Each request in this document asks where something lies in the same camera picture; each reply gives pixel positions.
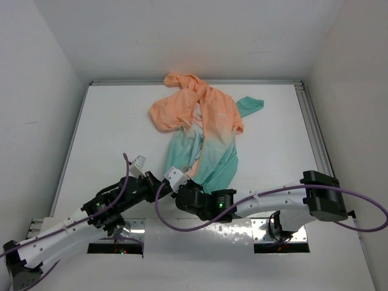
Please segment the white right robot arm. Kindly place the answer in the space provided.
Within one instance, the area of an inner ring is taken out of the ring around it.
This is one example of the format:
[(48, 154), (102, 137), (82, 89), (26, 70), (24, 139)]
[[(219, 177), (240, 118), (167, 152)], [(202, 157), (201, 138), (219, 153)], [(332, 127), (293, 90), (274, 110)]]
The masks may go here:
[(165, 178), (178, 209), (202, 221), (229, 223), (234, 219), (269, 212), (267, 233), (274, 240), (287, 240), (302, 226), (318, 220), (340, 222), (347, 212), (336, 178), (310, 170), (299, 184), (283, 186), (279, 192), (263, 195), (257, 190), (216, 190), (206, 193), (180, 170), (172, 167)]

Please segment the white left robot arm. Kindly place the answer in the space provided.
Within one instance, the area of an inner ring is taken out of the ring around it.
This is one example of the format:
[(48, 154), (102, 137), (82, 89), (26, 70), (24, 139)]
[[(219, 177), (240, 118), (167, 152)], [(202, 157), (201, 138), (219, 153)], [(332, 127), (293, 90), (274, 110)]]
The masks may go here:
[(150, 172), (123, 177), (102, 189), (79, 210), (45, 232), (3, 245), (3, 254), (14, 290), (29, 290), (52, 271), (60, 260), (99, 239), (117, 240), (126, 226), (122, 213), (146, 201), (155, 202), (162, 182)]

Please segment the orange and teal jacket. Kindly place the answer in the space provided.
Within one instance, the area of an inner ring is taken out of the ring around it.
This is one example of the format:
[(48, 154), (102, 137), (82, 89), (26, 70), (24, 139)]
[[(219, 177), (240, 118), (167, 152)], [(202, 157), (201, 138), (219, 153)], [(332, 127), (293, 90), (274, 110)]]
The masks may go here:
[(264, 101), (234, 101), (194, 75), (169, 73), (164, 84), (179, 89), (150, 108), (157, 130), (173, 133), (164, 169), (182, 171), (207, 193), (228, 188), (238, 167), (235, 139), (244, 131), (242, 118), (263, 109)]

